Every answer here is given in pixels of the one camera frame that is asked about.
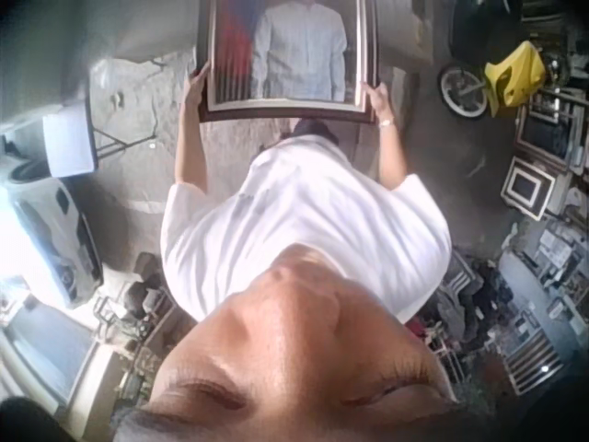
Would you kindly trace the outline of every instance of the window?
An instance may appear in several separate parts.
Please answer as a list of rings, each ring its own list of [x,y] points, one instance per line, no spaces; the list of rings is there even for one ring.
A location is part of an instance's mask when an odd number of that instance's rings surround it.
[[[37,302],[15,315],[5,335],[31,372],[66,405],[92,348],[91,331]]]

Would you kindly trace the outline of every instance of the yellow object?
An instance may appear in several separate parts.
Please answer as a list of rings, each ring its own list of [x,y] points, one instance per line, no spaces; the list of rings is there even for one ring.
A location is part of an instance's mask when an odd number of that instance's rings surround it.
[[[499,64],[487,63],[487,97],[494,117],[500,107],[524,104],[544,85],[546,68],[532,43],[524,41]]]

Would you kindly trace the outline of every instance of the nose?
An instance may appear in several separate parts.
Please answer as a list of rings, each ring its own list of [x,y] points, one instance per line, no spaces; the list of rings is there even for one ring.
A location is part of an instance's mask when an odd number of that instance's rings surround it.
[[[325,278],[306,276],[279,267],[244,297],[241,319],[265,374],[264,397],[281,406],[325,386],[338,359],[341,302]]]

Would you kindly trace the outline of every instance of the eye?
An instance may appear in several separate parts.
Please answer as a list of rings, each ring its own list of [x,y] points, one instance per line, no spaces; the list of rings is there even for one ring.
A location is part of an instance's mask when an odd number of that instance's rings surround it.
[[[175,386],[166,390],[164,395],[188,402],[210,400],[229,411],[240,410],[246,406],[245,398],[219,384],[208,381]]]
[[[397,390],[409,386],[422,385],[432,387],[437,390],[432,382],[429,371],[425,366],[420,366],[418,369],[412,370],[393,370],[393,373],[388,376],[381,375],[381,379],[370,389],[372,394],[363,396],[361,398],[344,401],[343,404],[352,407],[361,407],[371,403],[382,400],[385,396],[394,393]]]

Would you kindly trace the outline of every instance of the eyelid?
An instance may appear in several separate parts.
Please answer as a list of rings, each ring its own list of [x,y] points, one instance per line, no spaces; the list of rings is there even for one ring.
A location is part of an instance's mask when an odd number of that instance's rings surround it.
[[[162,396],[174,392],[189,393],[189,396],[192,394],[205,396],[230,411],[240,410],[247,405],[247,401],[243,396],[235,394],[220,384],[204,379],[169,386]]]
[[[384,397],[405,387],[422,385],[434,389],[438,394],[444,397],[442,392],[430,375],[425,366],[420,366],[417,371],[408,374],[399,374],[397,370],[389,376],[381,375],[381,379],[371,388],[374,391],[369,396],[343,401],[343,405],[350,407],[361,407],[381,401]]]

